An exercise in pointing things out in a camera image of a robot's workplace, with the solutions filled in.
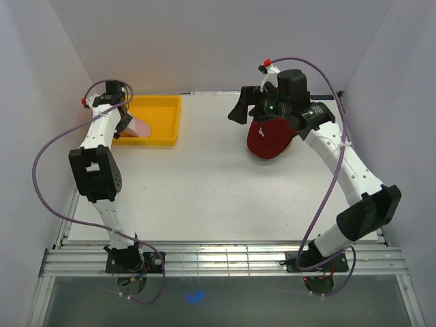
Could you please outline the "aluminium frame rail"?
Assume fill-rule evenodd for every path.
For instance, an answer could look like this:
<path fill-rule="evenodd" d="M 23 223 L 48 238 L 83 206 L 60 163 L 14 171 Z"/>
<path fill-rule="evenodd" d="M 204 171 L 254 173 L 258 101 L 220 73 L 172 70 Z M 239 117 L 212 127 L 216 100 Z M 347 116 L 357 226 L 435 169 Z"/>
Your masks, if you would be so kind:
<path fill-rule="evenodd" d="M 167 277 L 284 277 L 279 265 L 295 245 L 160 245 Z M 424 326 L 409 269 L 398 247 L 357 244 L 354 276 L 396 277 L 412 326 Z M 41 326 L 57 277 L 104 277 L 108 254 L 96 245 L 63 245 L 45 252 L 28 326 Z"/>

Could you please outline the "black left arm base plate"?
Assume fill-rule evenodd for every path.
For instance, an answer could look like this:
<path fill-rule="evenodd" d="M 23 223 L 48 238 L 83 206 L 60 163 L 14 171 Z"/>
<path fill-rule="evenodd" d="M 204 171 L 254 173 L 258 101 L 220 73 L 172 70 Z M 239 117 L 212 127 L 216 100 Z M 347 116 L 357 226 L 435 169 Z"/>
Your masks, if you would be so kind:
<path fill-rule="evenodd" d="M 108 274 L 140 274 L 162 273 L 166 259 L 166 252 L 145 251 L 136 258 L 131 256 L 108 254 L 104 272 Z"/>

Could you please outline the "pink cap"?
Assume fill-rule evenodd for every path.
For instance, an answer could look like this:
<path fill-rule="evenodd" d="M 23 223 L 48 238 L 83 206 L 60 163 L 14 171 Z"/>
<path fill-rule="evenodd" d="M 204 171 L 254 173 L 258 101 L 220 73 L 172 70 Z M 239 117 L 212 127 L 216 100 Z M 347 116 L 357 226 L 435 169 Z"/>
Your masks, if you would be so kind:
<path fill-rule="evenodd" d="M 137 138 L 148 138 L 150 134 L 150 126 L 143 120 L 137 118 L 133 118 L 123 131 L 123 135 Z"/>

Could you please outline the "yellow plastic tray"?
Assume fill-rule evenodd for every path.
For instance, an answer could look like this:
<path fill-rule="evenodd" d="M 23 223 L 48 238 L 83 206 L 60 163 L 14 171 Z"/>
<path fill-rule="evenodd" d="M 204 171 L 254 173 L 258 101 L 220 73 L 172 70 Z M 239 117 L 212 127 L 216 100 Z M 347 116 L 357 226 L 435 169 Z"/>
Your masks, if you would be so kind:
<path fill-rule="evenodd" d="M 181 97 L 178 95 L 136 95 L 130 103 L 129 113 L 151 128 L 148 138 L 121 134 L 113 144 L 125 146 L 174 146 L 178 138 L 181 115 Z"/>

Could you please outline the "red cap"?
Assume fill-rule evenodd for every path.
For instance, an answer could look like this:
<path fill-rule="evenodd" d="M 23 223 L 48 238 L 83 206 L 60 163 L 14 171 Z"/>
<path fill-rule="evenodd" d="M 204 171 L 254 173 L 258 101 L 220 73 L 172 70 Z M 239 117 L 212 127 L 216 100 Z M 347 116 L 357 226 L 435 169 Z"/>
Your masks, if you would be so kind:
<path fill-rule="evenodd" d="M 252 120 L 247 134 L 247 148 L 260 159 L 274 159 L 286 151 L 297 135 L 284 119 Z"/>

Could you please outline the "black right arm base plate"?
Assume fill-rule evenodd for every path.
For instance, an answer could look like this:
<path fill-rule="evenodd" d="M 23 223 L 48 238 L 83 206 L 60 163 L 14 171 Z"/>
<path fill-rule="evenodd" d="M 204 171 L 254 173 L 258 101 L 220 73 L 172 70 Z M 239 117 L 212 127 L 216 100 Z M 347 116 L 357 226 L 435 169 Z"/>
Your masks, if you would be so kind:
<path fill-rule="evenodd" d="M 334 259 L 332 259 L 329 262 L 326 262 L 323 265 L 320 264 L 316 264 L 313 262 L 309 262 L 308 260 L 305 259 L 304 254 L 301 255 L 300 261 L 299 261 L 299 265 L 300 268 L 297 267 L 296 265 L 296 259 L 297 259 L 297 251 L 286 251 L 285 252 L 285 259 L 281 260 L 279 262 L 279 264 L 281 266 L 285 266 L 286 267 L 286 271 L 288 273 L 302 273 L 303 269 L 309 266 L 315 266 L 314 269 L 312 270 L 307 270 L 307 272 L 311 273 L 311 272 L 317 272 L 317 273 L 331 273 L 331 272 L 335 272 L 335 273 L 346 273 L 349 271 L 349 265 L 347 263 L 347 259 L 345 257 L 344 253 L 341 253 L 340 255 L 338 255 L 337 257 L 335 257 Z"/>

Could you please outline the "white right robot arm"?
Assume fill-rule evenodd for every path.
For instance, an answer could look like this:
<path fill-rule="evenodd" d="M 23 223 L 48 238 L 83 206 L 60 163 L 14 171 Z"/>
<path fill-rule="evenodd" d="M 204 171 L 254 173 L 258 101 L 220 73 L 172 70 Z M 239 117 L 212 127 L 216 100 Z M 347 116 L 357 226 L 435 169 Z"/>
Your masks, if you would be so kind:
<path fill-rule="evenodd" d="M 349 205 L 307 250 L 299 250 L 298 270 L 324 270 L 347 246 L 391 222 L 401 191 L 365 166 L 346 141 L 345 124 L 337 123 L 325 103 L 311 99 L 301 70 L 268 70 L 260 86 L 243 86 L 228 118 L 242 125 L 249 116 L 259 122 L 285 121 L 320 156 Z"/>

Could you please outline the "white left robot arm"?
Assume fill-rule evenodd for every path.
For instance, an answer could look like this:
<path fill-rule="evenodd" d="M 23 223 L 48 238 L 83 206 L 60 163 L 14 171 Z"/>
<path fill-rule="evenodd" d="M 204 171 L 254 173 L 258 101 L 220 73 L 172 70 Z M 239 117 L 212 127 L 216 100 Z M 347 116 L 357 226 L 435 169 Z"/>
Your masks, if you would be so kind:
<path fill-rule="evenodd" d="M 94 120 L 78 149 L 68 159 L 79 194 L 97 210 L 108 229 L 110 244 L 105 250 L 112 261 L 128 272 L 144 266 L 144 255 L 133 240 L 136 233 L 124 226 L 116 201 L 122 189 L 122 176 L 112 155 L 112 141 L 134 126 L 128 111 L 127 85 L 119 80 L 106 80 L 101 95 L 85 95 L 82 105 L 92 111 Z"/>

